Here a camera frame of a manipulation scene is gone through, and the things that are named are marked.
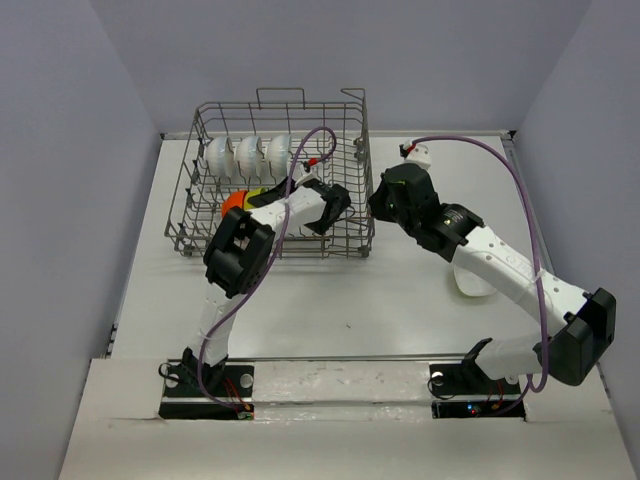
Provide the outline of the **grey wire dish rack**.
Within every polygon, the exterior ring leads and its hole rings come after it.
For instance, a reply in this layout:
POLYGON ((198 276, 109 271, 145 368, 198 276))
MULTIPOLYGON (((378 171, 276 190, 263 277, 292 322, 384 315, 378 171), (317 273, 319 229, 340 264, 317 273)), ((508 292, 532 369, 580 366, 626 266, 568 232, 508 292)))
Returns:
POLYGON ((283 180, 318 179, 329 205, 306 223, 293 215, 282 253, 291 258, 365 258, 374 220, 366 92, 344 88, 338 99, 310 100, 300 88, 259 88, 248 101, 196 107, 164 235, 175 252, 205 253, 223 212, 262 206, 284 192, 283 180))

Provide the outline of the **lime green bowl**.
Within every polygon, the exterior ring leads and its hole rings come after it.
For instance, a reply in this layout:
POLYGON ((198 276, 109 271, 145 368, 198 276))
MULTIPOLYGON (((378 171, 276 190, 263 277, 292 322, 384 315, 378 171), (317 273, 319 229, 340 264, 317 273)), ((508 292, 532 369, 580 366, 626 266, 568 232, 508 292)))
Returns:
POLYGON ((261 187, 258 189, 247 191, 243 200, 243 208, 245 210, 259 208, 264 204, 263 200, 261 199, 261 196, 267 192, 268 192, 268 189, 266 187, 261 187))

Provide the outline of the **orange bowl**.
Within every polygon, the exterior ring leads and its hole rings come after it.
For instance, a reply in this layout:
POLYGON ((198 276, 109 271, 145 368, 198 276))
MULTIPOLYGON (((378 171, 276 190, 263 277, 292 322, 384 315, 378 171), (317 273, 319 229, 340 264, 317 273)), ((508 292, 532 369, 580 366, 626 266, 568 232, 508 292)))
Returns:
POLYGON ((247 190, 237 190, 232 192, 221 204, 221 217, 224 218, 232 208, 238 207, 243 209, 247 194, 247 190))

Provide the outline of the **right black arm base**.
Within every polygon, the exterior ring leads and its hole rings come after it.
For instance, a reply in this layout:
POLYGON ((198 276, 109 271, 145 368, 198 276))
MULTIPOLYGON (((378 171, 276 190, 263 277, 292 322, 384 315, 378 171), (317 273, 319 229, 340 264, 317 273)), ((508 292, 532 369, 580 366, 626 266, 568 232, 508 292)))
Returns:
POLYGON ((429 365, 426 385, 433 398, 434 419, 526 419, 522 390, 517 381, 490 378, 477 364, 491 338, 479 341, 458 362, 429 365))

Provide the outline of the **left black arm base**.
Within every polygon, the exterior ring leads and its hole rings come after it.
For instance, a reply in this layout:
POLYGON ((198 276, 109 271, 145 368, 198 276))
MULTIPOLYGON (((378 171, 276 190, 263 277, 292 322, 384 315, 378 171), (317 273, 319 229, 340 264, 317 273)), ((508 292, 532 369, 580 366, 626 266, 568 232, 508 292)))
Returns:
POLYGON ((255 367, 223 359, 215 367, 204 363, 197 379, 197 358, 190 349, 180 360, 158 366, 163 380, 159 416, 166 420, 251 421, 255 418, 255 367))

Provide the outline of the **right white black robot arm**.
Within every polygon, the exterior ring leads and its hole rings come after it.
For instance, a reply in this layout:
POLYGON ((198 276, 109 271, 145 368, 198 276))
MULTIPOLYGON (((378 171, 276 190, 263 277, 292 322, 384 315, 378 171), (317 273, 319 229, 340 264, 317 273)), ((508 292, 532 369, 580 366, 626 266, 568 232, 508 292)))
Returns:
POLYGON ((479 277, 547 333, 479 341, 460 368, 462 384, 482 392, 496 380, 547 372, 578 386, 614 340, 616 299, 570 285, 501 240, 459 204, 440 202, 426 170, 414 163, 386 169, 369 199, 375 219, 398 224, 419 246, 479 277))

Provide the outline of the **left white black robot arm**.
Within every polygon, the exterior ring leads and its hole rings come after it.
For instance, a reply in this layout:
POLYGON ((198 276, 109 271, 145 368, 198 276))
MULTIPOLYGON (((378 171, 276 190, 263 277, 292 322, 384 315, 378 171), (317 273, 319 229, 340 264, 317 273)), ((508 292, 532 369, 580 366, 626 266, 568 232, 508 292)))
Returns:
POLYGON ((314 175, 229 196, 203 257, 207 290, 196 335, 181 358, 195 392, 219 388, 236 313, 265 278, 286 234, 306 228, 322 235, 350 205, 346 188, 314 175))

